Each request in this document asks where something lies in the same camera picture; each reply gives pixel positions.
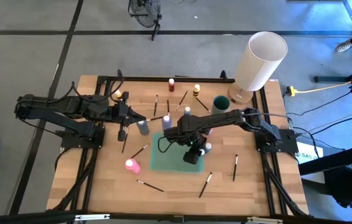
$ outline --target wooden table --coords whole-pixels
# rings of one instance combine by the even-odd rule
[[[82,76],[78,91],[81,94],[95,92],[97,77]],[[192,109],[197,116],[209,115],[193,99],[192,90],[196,83],[176,83],[175,91],[168,91],[166,82],[124,82],[122,91],[129,91],[128,105],[147,118],[153,118],[155,96],[159,95],[157,116],[167,114],[166,101],[170,102],[170,114],[173,126],[177,124],[185,106]],[[227,83],[199,83],[199,99],[212,107],[217,95],[227,95]],[[181,107],[176,107],[184,93],[188,94]],[[278,81],[271,80],[265,85],[267,103],[270,113],[285,114]],[[259,104],[260,93],[257,92]],[[231,104],[231,109],[252,107]],[[271,117],[272,124],[279,128],[288,128],[286,118]],[[106,136],[103,147],[99,150],[96,170],[91,190],[89,212],[110,213],[148,213],[148,214],[183,214],[183,215],[254,215],[268,216],[269,210],[264,184],[264,174],[259,153],[256,151],[253,133],[246,132],[237,126],[215,128],[208,137],[212,150],[205,157],[204,172],[186,174],[179,172],[159,172],[150,170],[152,134],[162,130],[161,121],[150,121],[150,135],[142,136],[136,124],[129,127],[125,151],[122,154],[123,142],[117,141],[118,124],[106,123]],[[150,146],[135,157],[141,166],[140,174],[126,170],[126,159],[135,154],[142,146]],[[239,155],[236,180],[233,182],[235,154]],[[75,182],[80,161],[81,149],[71,149],[58,162],[47,208],[53,208]],[[308,212],[299,170],[296,160],[284,153],[278,153],[282,183],[295,203],[304,212]],[[202,198],[198,198],[209,172],[213,173]],[[165,192],[159,192],[142,185],[142,180]],[[77,208],[81,208],[84,186],[80,191]],[[273,186],[276,212],[280,213],[277,191]]]

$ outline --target gray floor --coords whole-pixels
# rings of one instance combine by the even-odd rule
[[[0,0],[0,29],[68,29],[76,2]],[[162,1],[163,30],[352,30],[351,19],[338,1],[178,2]],[[76,28],[143,30],[128,16],[126,8],[127,1],[85,1]],[[334,51],[348,37],[284,38],[289,53],[272,76],[280,80],[283,88],[288,85],[298,90],[320,88],[327,85],[315,84],[312,81],[315,75],[352,73],[352,49],[342,54]],[[62,95],[71,81],[77,82],[80,75],[115,75],[118,68],[127,76],[218,77],[226,70],[229,77],[234,77],[248,39],[249,36],[160,35],[151,42],[148,36],[74,36],[57,95]],[[0,215],[7,212],[34,131],[14,119],[16,99],[26,93],[47,94],[64,40],[62,36],[0,36]],[[341,87],[286,97],[285,104],[287,111],[299,113],[348,91]],[[292,116],[292,125],[310,129],[349,112],[352,112],[351,96],[304,117]],[[350,148],[352,121],[316,138],[335,147]],[[44,211],[59,142],[56,136],[44,134],[21,212]],[[341,208],[329,196],[310,189],[305,189],[305,193],[312,215],[352,220],[351,210]]]

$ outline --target lamp base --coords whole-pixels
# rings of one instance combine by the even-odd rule
[[[237,85],[237,83],[233,83],[228,88],[228,98],[231,102],[243,105],[249,102],[253,97],[252,91],[243,90],[241,87]]]

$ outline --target green tray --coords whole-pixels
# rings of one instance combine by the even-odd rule
[[[189,150],[188,146],[179,146],[176,142],[169,149],[162,153],[158,150],[158,139],[163,137],[163,133],[154,133],[152,135],[152,152],[151,152],[151,169],[159,171],[174,172],[203,172],[203,157],[198,159],[197,164],[189,164],[183,161],[184,153]],[[169,142],[166,138],[160,140],[160,148],[164,151]]]

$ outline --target shoe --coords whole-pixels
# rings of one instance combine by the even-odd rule
[[[336,46],[335,51],[344,52],[349,50],[351,47],[352,47],[352,43],[350,42],[350,40],[346,40],[345,42],[338,44],[338,46]]]

